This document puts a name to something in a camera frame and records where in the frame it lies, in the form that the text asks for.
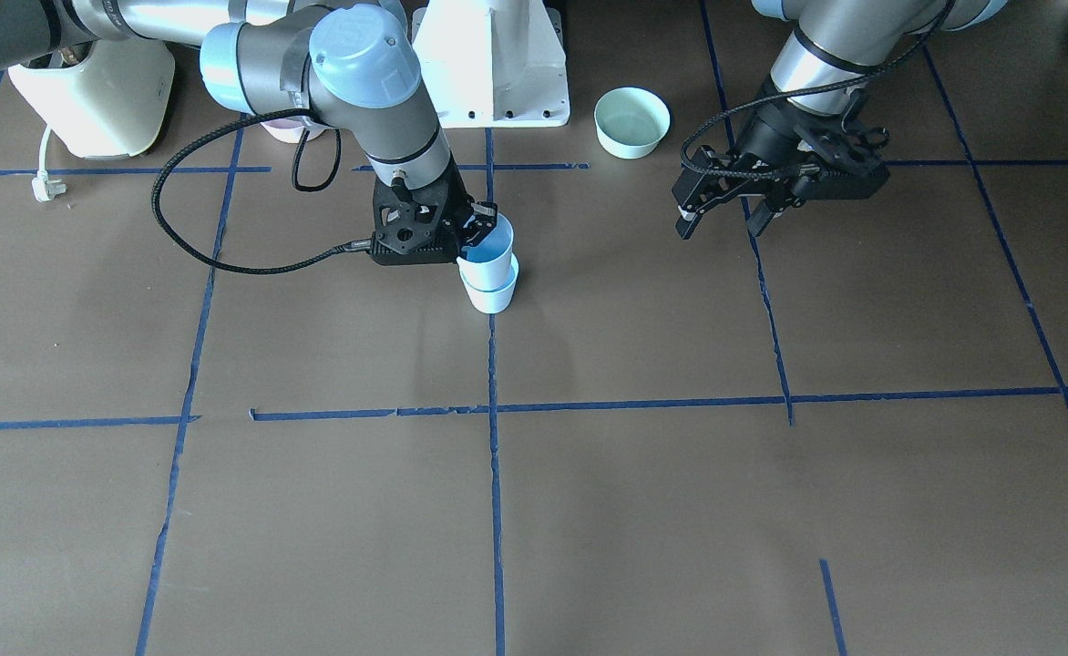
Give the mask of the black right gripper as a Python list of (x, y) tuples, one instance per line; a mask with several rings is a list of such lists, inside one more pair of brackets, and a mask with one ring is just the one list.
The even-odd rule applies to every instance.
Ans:
[(404, 179), (373, 188), (370, 257), (381, 266), (449, 264), (498, 225), (498, 205), (467, 194), (457, 169), (410, 190)]

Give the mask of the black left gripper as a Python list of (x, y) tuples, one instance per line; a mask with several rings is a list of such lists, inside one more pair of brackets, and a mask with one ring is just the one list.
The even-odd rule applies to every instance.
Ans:
[[(837, 115), (815, 115), (794, 101), (755, 101), (726, 109), (706, 120), (684, 142), (684, 173), (674, 183), (679, 207), (675, 231), (690, 240), (710, 210), (737, 198), (759, 198), (750, 210), (749, 233), (758, 238), (772, 220), (808, 200), (863, 200), (888, 183), (888, 165), (880, 157), (888, 129), (867, 128), (858, 119), (868, 92), (844, 93)], [(747, 124), (726, 152), (703, 145), (689, 155), (697, 138), (734, 113), (745, 112)]]

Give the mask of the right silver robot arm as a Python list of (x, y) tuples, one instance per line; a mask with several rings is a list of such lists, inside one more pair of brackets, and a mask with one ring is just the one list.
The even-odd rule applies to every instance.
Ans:
[(264, 120), (348, 130), (375, 171), (372, 235), (324, 257), (447, 264), (499, 224), (496, 204), (465, 190), (396, 1), (0, 1), (0, 71), (80, 43), (130, 38), (197, 46), (202, 83), (241, 113), (173, 155), (150, 196), (158, 225), (214, 269), (240, 272), (183, 240), (160, 194), (189, 154)]

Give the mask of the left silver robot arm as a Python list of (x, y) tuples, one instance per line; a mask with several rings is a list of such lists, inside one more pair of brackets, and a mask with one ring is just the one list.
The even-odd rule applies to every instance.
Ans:
[(859, 115), (868, 83), (900, 67), (937, 32), (996, 16), (1001, 1), (756, 1), (792, 24), (751, 101), (706, 120), (684, 142), (672, 193), (684, 240), (717, 205), (756, 198), (747, 231), (814, 200), (865, 200), (888, 183), (888, 131)]

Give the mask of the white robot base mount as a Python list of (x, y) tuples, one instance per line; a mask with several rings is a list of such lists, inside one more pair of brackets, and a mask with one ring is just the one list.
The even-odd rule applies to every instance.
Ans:
[(571, 116), (563, 14), (550, 1), (430, 1), (412, 46), (445, 129), (559, 128)]

